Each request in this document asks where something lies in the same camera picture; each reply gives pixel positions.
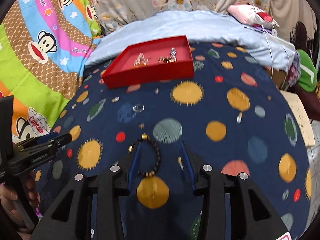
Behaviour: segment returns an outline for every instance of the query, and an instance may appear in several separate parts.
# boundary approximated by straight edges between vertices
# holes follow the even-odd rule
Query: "red box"
[[[176,62],[158,63],[159,57],[170,57],[171,48],[175,48]],[[130,69],[138,55],[143,53],[149,58],[147,66]],[[102,76],[109,89],[181,78],[192,78],[193,60],[186,36],[176,36],[142,42],[128,46],[110,64]]]

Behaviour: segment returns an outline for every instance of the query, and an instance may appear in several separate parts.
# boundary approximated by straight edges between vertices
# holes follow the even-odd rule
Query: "star print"
[[[44,15],[50,16],[52,13],[53,13],[53,11],[51,8],[44,10]]]
[[[72,12],[72,14],[70,15],[72,19],[74,19],[76,16],[78,16],[78,12]]]
[[[27,2],[30,2],[30,0],[22,0],[25,4],[27,3]]]
[[[68,57],[64,57],[63,59],[60,59],[60,64],[61,65],[67,65],[67,61],[69,60],[69,58]]]

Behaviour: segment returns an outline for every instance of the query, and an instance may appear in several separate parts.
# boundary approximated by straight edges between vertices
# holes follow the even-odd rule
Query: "metal bolt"
[[[212,166],[211,165],[203,165],[202,169],[204,169],[205,171],[212,171]]]
[[[120,169],[120,167],[119,167],[118,165],[113,165],[113,166],[111,166],[111,168],[110,168],[110,170],[111,170],[112,172],[117,172],[117,171],[119,171],[119,169]]]
[[[245,172],[241,172],[239,174],[240,179],[246,180],[249,178],[248,174],[246,174]]]
[[[75,176],[75,180],[76,180],[76,181],[80,181],[81,179],[83,179],[83,175],[82,175],[82,174],[77,174],[77,175]]]

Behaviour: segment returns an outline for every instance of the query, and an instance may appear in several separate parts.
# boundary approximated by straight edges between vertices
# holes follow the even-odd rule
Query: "human hand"
[[[39,200],[38,200],[38,193],[35,190],[36,182],[34,179],[33,171],[28,175],[26,187],[29,191],[28,197],[29,197],[30,205],[37,207],[39,205]],[[18,199],[18,195],[14,189],[4,184],[0,186],[0,200],[1,200],[2,207],[6,212],[6,214],[9,216],[9,218],[11,219],[11,221],[18,228],[20,228],[19,229],[20,236],[23,239],[27,240],[30,238],[30,235],[26,234],[26,233],[29,233],[29,231],[25,229],[25,223],[13,204],[13,201],[17,199]]]

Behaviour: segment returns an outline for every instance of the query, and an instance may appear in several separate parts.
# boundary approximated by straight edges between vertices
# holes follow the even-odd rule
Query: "bracelet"
[[[144,134],[141,135],[141,137],[140,137],[138,140],[136,140],[134,143],[132,143],[132,144],[129,146],[129,153],[132,152],[132,150],[133,150],[133,148],[134,148],[134,146],[135,146],[135,144],[136,144],[137,142],[142,142],[142,141],[148,141],[148,142],[152,145],[153,149],[154,149],[155,152],[156,152],[156,164],[155,164],[155,166],[153,167],[153,170],[152,170],[152,171],[150,171],[150,172],[140,172],[140,171],[138,171],[138,175],[145,176],[146,178],[147,178],[147,177],[152,177],[152,176],[154,176],[154,175],[156,174],[156,172],[159,170],[159,166],[160,166],[160,163],[161,163],[160,148],[159,148],[159,146],[157,145],[157,143],[156,143],[154,140],[152,140],[146,133],[144,133]]]

